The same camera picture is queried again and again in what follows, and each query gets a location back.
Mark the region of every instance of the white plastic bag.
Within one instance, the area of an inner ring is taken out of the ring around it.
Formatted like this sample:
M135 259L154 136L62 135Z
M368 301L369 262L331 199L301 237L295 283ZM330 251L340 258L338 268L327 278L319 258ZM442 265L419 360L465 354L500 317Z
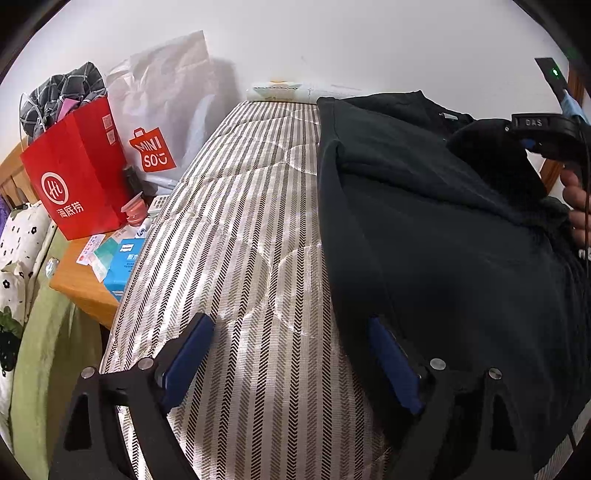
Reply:
M131 56L105 85L127 162L170 193L223 119L203 32Z

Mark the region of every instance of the green cloth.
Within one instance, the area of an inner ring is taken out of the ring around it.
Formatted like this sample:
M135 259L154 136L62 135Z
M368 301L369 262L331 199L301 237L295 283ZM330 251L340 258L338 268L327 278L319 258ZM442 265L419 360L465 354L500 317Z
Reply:
M56 231L46 259L61 258L66 248ZM102 351L99 324L49 287L45 263L18 353L10 412L14 456L31 480L47 480L78 375L98 367Z

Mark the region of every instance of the wooden headboard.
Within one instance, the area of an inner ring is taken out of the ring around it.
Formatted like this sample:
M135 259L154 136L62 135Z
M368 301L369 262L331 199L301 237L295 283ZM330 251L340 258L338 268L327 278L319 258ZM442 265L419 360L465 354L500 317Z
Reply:
M17 145L0 163L0 195L11 208L39 200L22 166L21 153L22 147Z

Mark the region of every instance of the finger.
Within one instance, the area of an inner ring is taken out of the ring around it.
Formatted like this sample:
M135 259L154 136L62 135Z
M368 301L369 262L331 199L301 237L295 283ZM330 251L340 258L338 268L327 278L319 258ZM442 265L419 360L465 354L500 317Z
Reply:
M560 173L560 181L565 187L580 187L579 178L572 170L566 168Z
M569 220L572 226L577 229L585 230L585 228L591 227L591 215L587 215L589 217L588 225L585 225L585 212L579 212L578 210L573 210L569 213Z
M579 247L584 248L585 246L585 230L576 229L573 230L574 243ZM591 243L591 234L589 235L589 243Z
M585 210L585 198L587 193L579 187L566 187L562 192L562 198L572 208Z

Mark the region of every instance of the tissue box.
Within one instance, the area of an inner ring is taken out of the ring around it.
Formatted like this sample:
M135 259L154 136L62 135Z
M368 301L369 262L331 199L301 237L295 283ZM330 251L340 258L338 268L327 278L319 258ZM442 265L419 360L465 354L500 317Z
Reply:
M103 284L117 301L123 296L125 284L131 274L135 261L138 259L139 251L144 244L145 238L129 238L122 240L119 249L115 252L111 266Z

